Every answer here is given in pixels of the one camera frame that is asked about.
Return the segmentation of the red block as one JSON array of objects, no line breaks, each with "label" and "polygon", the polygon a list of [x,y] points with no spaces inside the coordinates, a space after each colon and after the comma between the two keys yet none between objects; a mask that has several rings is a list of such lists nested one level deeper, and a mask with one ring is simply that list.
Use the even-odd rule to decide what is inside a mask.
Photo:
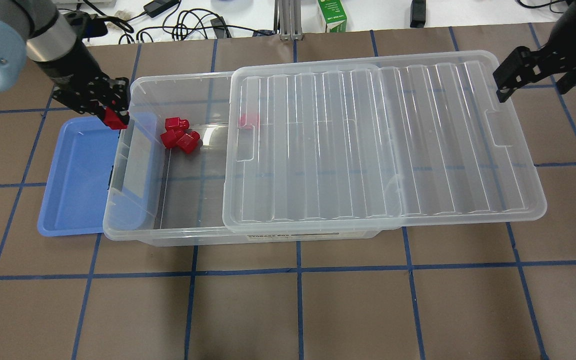
[{"label": "red block", "polygon": [[201,135],[197,131],[184,132],[175,145],[186,155],[193,153],[201,145]]},{"label": "red block", "polygon": [[178,141],[185,135],[185,131],[180,129],[169,129],[160,135],[163,146],[171,150],[178,146]]},{"label": "red block", "polygon": [[238,118],[238,128],[240,129],[253,129],[259,127],[259,114],[258,112],[246,112]]},{"label": "red block", "polygon": [[164,121],[164,127],[168,131],[181,131],[190,129],[190,122],[188,119],[183,119],[181,117],[167,117]]},{"label": "red block", "polygon": [[112,130],[125,130],[128,127],[128,123],[122,120],[122,118],[112,110],[110,107],[106,107],[103,112],[103,120],[102,122]]}]

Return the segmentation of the clear plastic box lid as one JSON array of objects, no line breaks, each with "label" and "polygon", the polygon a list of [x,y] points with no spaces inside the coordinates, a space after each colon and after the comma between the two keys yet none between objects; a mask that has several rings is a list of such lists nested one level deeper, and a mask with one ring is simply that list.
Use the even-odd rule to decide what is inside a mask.
[{"label": "clear plastic box lid", "polygon": [[[222,221],[243,235],[535,221],[547,200],[489,51],[266,64],[230,84]],[[259,125],[240,129],[242,114]]]}]

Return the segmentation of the clear plastic storage box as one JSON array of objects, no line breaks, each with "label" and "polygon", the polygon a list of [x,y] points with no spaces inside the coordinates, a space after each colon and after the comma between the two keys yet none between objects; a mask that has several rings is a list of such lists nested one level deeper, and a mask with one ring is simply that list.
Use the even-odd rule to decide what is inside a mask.
[{"label": "clear plastic storage box", "polygon": [[[119,133],[103,234],[156,247],[375,237],[377,230],[246,235],[223,224],[232,75],[153,75],[131,84],[130,122]],[[191,153],[163,145],[169,117],[188,120],[199,134],[199,145]]]}]

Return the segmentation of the black power adapter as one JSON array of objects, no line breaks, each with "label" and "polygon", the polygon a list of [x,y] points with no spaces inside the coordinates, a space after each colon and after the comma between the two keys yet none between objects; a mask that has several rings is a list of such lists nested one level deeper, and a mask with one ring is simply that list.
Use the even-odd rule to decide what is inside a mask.
[{"label": "black power adapter", "polygon": [[149,18],[157,18],[160,14],[180,5],[180,3],[180,0],[151,0],[142,7],[142,11]]}]

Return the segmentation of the blue plastic tray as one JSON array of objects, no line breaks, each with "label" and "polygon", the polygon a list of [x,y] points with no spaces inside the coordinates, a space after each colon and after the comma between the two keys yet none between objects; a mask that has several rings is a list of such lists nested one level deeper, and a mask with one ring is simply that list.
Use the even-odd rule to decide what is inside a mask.
[{"label": "blue plastic tray", "polygon": [[119,135],[93,116],[73,118],[61,126],[39,209],[39,234],[103,232]]}]

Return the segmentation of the black plug on table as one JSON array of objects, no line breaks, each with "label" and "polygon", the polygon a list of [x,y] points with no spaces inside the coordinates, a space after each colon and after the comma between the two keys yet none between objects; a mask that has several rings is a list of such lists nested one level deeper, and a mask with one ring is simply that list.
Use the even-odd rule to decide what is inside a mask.
[{"label": "black plug on table", "polygon": [[424,28],[426,25],[426,0],[412,0],[410,3],[410,28]]}]

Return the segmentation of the green white carton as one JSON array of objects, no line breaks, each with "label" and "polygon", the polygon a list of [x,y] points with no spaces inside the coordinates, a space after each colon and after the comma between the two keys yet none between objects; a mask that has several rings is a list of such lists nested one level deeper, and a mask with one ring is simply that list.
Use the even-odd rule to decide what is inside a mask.
[{"label": "green white carton", "polygon": [[316,0],[318,19],[324,33],[346,32],[348,16],[341,0]]}]

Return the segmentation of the aluminium frame post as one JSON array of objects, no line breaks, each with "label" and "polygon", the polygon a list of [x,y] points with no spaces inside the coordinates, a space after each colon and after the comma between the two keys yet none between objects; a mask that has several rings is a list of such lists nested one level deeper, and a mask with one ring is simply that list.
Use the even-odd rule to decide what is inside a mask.
[{"label": "aluminium frame post", "polygon": [[303,39],[301,5],[301,0],[275,0],[274,31],[282,41]]}]

